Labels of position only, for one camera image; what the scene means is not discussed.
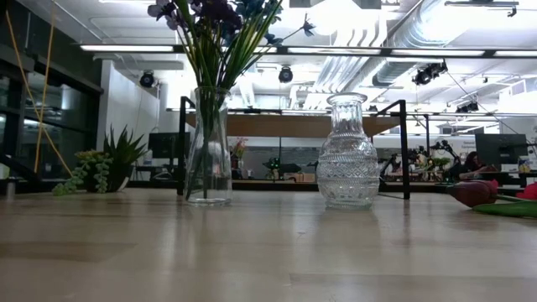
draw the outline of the cable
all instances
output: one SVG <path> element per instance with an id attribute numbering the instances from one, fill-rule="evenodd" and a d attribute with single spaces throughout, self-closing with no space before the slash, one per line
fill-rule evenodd
<path id="1" fill-rule="evenodd" d="M 18 52 L 17 41 L 15 40 L 15 34 L 13 32 L 13 25 L 11 24 L 11 18 L 9 17 L 9 11 L 6 11 L 6 21 L 8 23 L 9 34 L 11 35 L 11 42 L 13 43 L 13 49 L 15 50 L 15 56 L 17 57 L 18 68 L 20 69 L 21 76 L 23 77 L 24 86 L 26 87 L 26 92 L 28 93 L 28 96 L 30 97 L 30 101 L 32 102 L 32 106 L 34 107 L 35 115 L 37 116 L 39 122 L 43 122 L 43 119 L 41 119 L 41 116 L 39 115 L 39 112 L 37 111 L 37 107 L 35 106 L 34 96 L 32 95 L 32 91 L 30 90 L 30 86 L 28 84 L 28 79 L 26 79 L 26 74 L 24 73 L 23 62 L 21 61 L 20 53 Z M 64 159 L 61 157 L 60 151 L 58 151 L 58 149 L 54 145 L 54 142 L 52 141 L 52 138 L 50 137 L 47 129 L 43 128 L 43 132 L 44 132 L 44 135 L 49 140 L 50 147 L 52 147 L 56 155 L 58 155 L 58 159 L 60 159 L 60 162 L 64 166 L 64 169 L 69 173 L 70 177 L 73 177 L 73 173 L 70 171 Z"/>
<path id="2" fill-rule="evenodd" d="M 450 73 L 449 71 L 447 71 L 446 73 L 447 73 L 447 75 L 448 75 L 448 76 L 455 82 L 455 84 L 456 84 L 457 86 L 459 86 L 459 88 L 461 88 L 462 91 L 464 91 L 464 93 L 466 93 L 467 95 L 469 95 L 469 93 L 468 93 L 468 92 L 461 86 L 461 84 L 459 84 L 459 82 L 457 82 L 457 81 L 455 80 L 455 78 L 451 75 L 451 73 Z M 491 117 L 494 117 L 494 119 L 496 119 L 496 121 L 498 121 L 499 123 L 501 123 L 501 124 L 502 124 L 503 126 L 505 126 L 507 129 L 513 131 L 514 134 L 520 134 L 520 133 L 514 131 L 514 129 L 511 128 L 508 124 L 506 124 L 505 122 L 502 122 L 502 120 L 499 119 L 498 117 L 496 117 L 496 116 L 494 115 L 493 112 L 490 112 L 489 110 L 487 110 L 487 108 L 485 108 L 485 107 L 484 107 L 483 105 L 481 105 L 479 102 L 476 102 L 476 104 L 477 104 L 482 110 L 484 110 L 488 115 L 490 115 Z M 526 143 L 532 144 L 527 138 L 526 138 Z M 531 148 L 534 150 L 534 154 L 537 155 L 537 153 L 535 152 L 535 146 L 531 146 Z"/>
<path id="3" fill-rule="evenodd" d="M 50 35 L 49 35 L 49 49 L 47 51 L 47 65 L 44 67 L 44 85 L 43 85 L 43 99 L 41 100 L 41 112 L 39 113 L 39 134 L 37 136 L 37 148 L 35 149 L 35 163 L 34 173 L 37 173 L 39 167 L 39 151 L 41 150 L 41 136 L 43 135 L 43 113 L 44 103 L 47 96 L 47 88 L 49 81 L 49 69 L 50 69 L 50 54 L 52 53 L 52 39 L 54 38 L 55 28 L 55 1 L 52 1 L 52 9 L 50 9 Z"/>

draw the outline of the computer monitor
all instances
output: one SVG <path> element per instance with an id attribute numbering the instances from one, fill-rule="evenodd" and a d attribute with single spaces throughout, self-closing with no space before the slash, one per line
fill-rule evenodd
<path id="1" fill-rule="evenodd" d="M 502 164 L 517 164 L 528 155 L 525 134 L 476 134 L 479 160 L 501 170 Z"/>
<path id="2" fill-rule="evenodd" d="M 178 133 L 150 133 L 149 149 L 153 152 L 154 159 L 176 159 L 179 157 Z M 190 149 L 190 134 L 185 133 L 185 157 L 188 158 Z"/>

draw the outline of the spotlight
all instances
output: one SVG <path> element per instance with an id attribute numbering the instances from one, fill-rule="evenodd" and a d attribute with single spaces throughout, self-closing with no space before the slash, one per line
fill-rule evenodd
<path id="1" fill-rule="evenodd" d="M 416 85 L 427 85 L 435 78 L 439 77 L 440 74 L 443 74 L 447 71 L 447 64 L 444 60 L 442 63 L 433 63 L 428 64 L 427 67 L 424 69 L 418 70 L 418 73 L 416 76 L 412 79 L 412 81 Z"/>
<path id="2" fill-rule="evenodd" d="M 155 85 L 157 85 L 157 81 L 154 80 L 152 70 L 146 70 L 143 72 L 143 75 L 140 78 L 140 85 L 145 88 L 153 88 Z"/>
<path id="3" fill-rule="evenodd" d="M 469 112 L 479 111 L 479 105 L 477 104 L 477 102 L 471 102 L 467 106 L 468 106 L 468 111 Z"/>
<path id="4" fill-rule="evenodd" d="M 290 83 L 293 80 L 293 71 L 291 71 L 291 68 L 289 66 L 282 67 L 278 79 L 280 83 Z"/>
<path id="5" fill-rule="evenodd" d="M 469 113 L 468 106 L 458 107 L 455 113 Z"/>

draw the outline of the wall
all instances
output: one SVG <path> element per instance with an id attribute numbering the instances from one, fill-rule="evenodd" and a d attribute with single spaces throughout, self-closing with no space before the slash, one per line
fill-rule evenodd
<path id="1" fill-rule="evenodd" d="M 142 143 L 147 143 L 149 133 L 158 126 L 159 99 L 118 72 L 110 60 L 102 63 L 101 87 L 105 93 L 99 107 L 97 149 L 102 150 L 104 135 L 110 132 L 111 125 L 116 139 L 127 127 L 134 131 L 134 137 L 143 135 Z"/>

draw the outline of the light wood tabletop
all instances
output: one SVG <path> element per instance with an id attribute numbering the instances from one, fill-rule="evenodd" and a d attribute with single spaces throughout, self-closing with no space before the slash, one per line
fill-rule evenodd
<path id="1" fill-rule="evenodd" d="M 534 302 L 537 222 L 448 195 L 327 210 L 318 193 L 0 201 L 0 301 Z"/>

